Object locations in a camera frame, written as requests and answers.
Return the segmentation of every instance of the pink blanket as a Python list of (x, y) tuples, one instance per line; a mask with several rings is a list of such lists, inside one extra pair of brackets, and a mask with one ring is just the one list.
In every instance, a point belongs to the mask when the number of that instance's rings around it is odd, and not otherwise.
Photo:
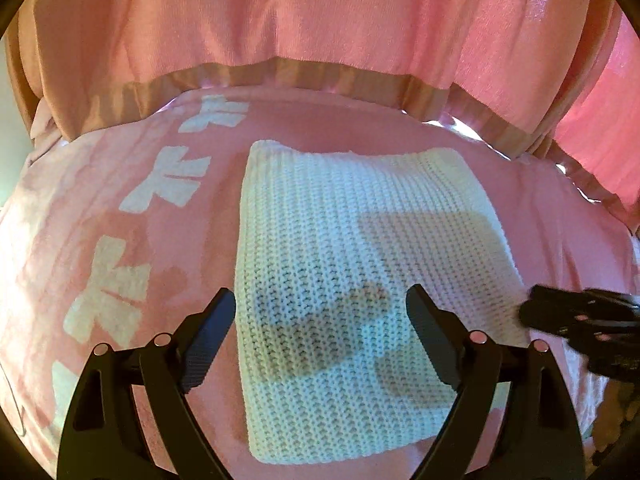
[[(326, 93), (191, 91), (146, 120), (86, 134), (36, 160), (0, 217), (0, 404), (50, 473), (92, 347), (144, 345), (221, 286), (232, 288), (244, 165), (259, 139), (363, 155), (453, 148), (486, 189), (527, 286), (637, 292), (628, 230), (550, 162), (509, 161), (397, 110)], [(586, 427), (603, 381), (551, 342)], [(139, 393), (152, 452), (171, 468)], [(248, 451), (234, 329), (188, 400), (238, 479), (408, 478), (430, 444), (325, 465), (259, 463)], [(495, 424), (474, 466), (486, 460), (492, 433)]]
[(636, 231), (640, 41), (621, 14), (613, 0), (27, 0), (7, 40), (27, 122), (44, 97), (68, 140), (187, 89), (325, 89), (451, 112), (503, 153), (570, 156)]

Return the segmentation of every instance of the knitted fabric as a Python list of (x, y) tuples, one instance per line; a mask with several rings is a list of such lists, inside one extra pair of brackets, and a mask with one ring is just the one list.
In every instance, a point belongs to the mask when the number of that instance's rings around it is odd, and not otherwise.
[(256, 142), (240, 213), (239, 363), (262, 462), (345, 460), (438, 433), (455, 393), (406, 315), (415, 283), (468, 329), (529, 341), (506, 238), (454, 150), (322, 155)]

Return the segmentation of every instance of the pink curtain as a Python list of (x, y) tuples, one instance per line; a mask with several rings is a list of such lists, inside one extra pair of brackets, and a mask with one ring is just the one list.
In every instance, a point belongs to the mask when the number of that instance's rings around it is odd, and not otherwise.
[(570, 176), (594, 198), (617, 195), (616, 215), (640, 226), (640, 40), (623, 16), (600, 78), (585, 88), (556, 129), (558, 145), (586, 170)]
[(69, 140), (192, 88), (334, 92), (567, 160), (635, 230), (638, 50), (620, 23), (614, 0), (27, 0), (10, 40), (18, 100), (44, 97)]

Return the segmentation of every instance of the metal screw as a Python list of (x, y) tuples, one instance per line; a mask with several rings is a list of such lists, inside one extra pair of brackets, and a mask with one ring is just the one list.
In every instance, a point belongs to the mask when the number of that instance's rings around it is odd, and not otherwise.
[(474, 330), (471, 334), (469, 334), (469, 339), (479, 345), (483, 345), (484, 343), (489, 341), (489, 337), (487, 336), (487, 334), (485, 334), (481, 330)]
[(154, 344), (156, 346), (167, 346), (171, 342), (170, 334), (158, 334), (154, 338)]
[(105, 355), (109, 351), (109, 345), (107, 343), (100, 343), (94, 347), (94, 355)]
[(548, 352), (549, 344), (546, 341), (542, 340), (542, 339), (536, 339), (533, 342), (533, 348), (535, 348), (538, 352), (543, 354), (544, 352)]

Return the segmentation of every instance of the white towel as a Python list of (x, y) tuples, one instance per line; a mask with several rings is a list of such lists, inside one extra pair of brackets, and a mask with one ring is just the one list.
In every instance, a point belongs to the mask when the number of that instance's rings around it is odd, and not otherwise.
[(526, 346), (526, 290), (454, 150), (300, 153), (256, 142), (235, 292), (249, 445), (261, 462), (369, 456), (438, 433), (455, 398), (406, 315), (421, 283), (468, 329)]

